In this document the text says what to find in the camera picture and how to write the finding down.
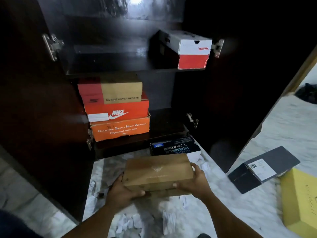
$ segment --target cabinet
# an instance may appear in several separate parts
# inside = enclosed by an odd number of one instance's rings
[[[211,8],[211,0],[2,2],[1,156],[75,222],[82,220],[96,158],[191,134],[227,172],[317,40],[310,29],[294,32],[291,20],[262,21],[260,13],[241,15],[248,11],[241,8]],[[180,72],[159,55],[160,28],[225,42],[205,70]],[[64,41],[56,62],[42,34]],[[93,143],[90,150],[76,83],[117,71],[135,71],[143,81],[150,132]]]

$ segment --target white and red shoe box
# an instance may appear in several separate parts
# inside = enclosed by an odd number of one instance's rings
[[[212,39],[182,30],[160,30],[161,54],[178,63],[178,69],[206,68]]]

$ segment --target nike swoosh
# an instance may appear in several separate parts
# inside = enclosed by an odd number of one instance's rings
[[[121,117],[121,116],[123,116],[123,115],[125,115],[125,114],[127,114],[127,113],[124,113],[124,114],[119,114],[119,115],[116,115],[116,116],[112,116],[112,115],[110,115],[109,116],[109,119],[116,119],[116,118],[118,118],[118,117]]]

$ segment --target blue label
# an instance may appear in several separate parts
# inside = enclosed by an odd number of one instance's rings
[[[162,147],[162,146],[164,146],[164,145],[163,145],[163,144],[154,144],[154,145],[153,145],[154,148]]]

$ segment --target door hinge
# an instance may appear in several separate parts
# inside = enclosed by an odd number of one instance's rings
[[[198,125],[198,119],[196,119],[195,121],[192,119],[192,114],[189,113],[189,114],[186,114],[188,119],[189,119],[189,122],[193,123],[194,124],[194,127],[197,128],[197,125]]]
[[[89,139],[87,139],[86,143],[88,145],[89,150],[92,149],[92,143],[93,143],[93,131],[91,129],[88,129],[88,134],[90,136]]]
[[[211,45],[211,49],[214,51],[216,58],[219,58],[223,45],[224,45],[224,39],[220,39],[219,42]]]
[[[42,37],[51,60],[57,61],[57,54],[64,46],[64,41],[57,39],[55,34],[52,34],[51,37],[49,37],[49,35],[44,33],[42,34]]]

